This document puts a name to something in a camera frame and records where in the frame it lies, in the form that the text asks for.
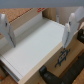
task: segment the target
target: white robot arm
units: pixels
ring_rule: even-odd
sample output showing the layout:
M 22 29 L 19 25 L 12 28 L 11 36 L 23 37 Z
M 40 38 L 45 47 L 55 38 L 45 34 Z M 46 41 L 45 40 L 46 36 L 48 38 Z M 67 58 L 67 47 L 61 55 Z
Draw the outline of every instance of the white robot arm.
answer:
M 9 24 L 5 14 L 0 14 L 0 33 L 5 36 L 5 38 L 12 45 L 12 47 L 16 46 L 13 28 Z
M 71 13 L 69 22 L 65 25 L 62 38 L 63 48 L 66 48 L 71 42 L 74 33 L 79 28 L 81 20 L 84 18 L 84 7 L 79 7 L 75 13 Z

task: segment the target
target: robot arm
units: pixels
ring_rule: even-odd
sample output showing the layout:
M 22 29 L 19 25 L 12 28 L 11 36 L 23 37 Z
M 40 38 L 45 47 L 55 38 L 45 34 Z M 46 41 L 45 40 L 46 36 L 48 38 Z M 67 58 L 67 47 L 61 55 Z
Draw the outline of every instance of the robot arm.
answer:
M 11 44 L 12 47 L 16 46 L 13 28 L 9 24 L 5 14 L 0 14 L 0 33 L 5 36 L 5 38 Z
M 71 42 L 74 33 L 78 30 L 81 20 L 84 18 L 84 7 L 79 7 L 75 13 L 71 13 L 69 22 L 65 25 L 62 43 L 66 48 Z

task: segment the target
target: white wall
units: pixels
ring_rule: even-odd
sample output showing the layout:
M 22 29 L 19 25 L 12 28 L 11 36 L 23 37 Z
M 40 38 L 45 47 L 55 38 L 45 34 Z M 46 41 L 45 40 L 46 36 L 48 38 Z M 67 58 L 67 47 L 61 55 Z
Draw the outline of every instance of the white wall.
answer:
M 59 8 L 59 23 L 65 25 L 68 22 L 71 13 L 74 13 L 78 7 Z

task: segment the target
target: white rectangular surface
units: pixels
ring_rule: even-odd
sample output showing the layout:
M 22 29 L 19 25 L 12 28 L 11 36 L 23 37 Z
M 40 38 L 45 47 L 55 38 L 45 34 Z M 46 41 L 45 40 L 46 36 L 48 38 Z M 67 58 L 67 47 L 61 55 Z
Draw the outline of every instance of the white rectangular surface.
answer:
M 63 25 L 44 18 L 17 37 L 16 48 L 7 45 L 0 52 L 4 59 L 24 77 L 62 41 L 63 31 Z

